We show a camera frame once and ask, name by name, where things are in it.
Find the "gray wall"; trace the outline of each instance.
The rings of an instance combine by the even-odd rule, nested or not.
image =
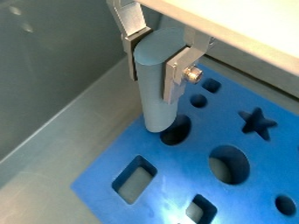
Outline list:
[[[0,0],[0,159],[123,56],[105,0]]]

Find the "blue foam tray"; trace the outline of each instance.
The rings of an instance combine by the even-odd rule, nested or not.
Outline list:
[[[191,119],[185,139],[176,145],[163,143],[160,134],[145,130],[140,116],[71,188],[104,224],[193,223],[185,210],[196,195],[209,216],[197,223],[298,224],[299,117],[205,66],[200,68],[204,78],[199,85],[187,86],[179,103],[177,114]],[[200,95],[197,108],[191,104],[195,95]],[[240,177],[224,183],[213,175],[209,157],[231,161],[237,159],[235,152],[243,153],[247,163],[235,162]],[[156,174],[128,204],[112,183],[137,155]]]

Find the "metal floor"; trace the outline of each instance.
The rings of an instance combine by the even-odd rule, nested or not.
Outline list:
[[[215,61],[201,62],[299,113],[298,101]],[[0,223],[100,223],[71,183],[141,113],[123,59],[0,164]]]

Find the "robotic arm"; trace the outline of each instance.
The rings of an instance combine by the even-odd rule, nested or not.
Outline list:
[[[280,0],[265,0],[263,3],[259,0],[248,3],[237,0],[107,0],[121,31],[129,75],[135,81],[133,50],[139,41],[152,32],[145,26],[139,2],[185,24],[185,47],[164,62],[161,98],[168,105],[179,101],[185,82],[199,82],[201,70],[195,65],[213,46],[215,38],[299,76],[298,3]],[[171,124],[168,122],[153,132],[163,131]]]

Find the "gray cylinder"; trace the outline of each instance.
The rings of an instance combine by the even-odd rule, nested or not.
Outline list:
[[[152,32],[135,48],[135,69],[144,110],[144,126],[151,132],[165,130],[173,123],[177,102],[168,105],[164,95],[164,62],[184,47],[183,29]]]

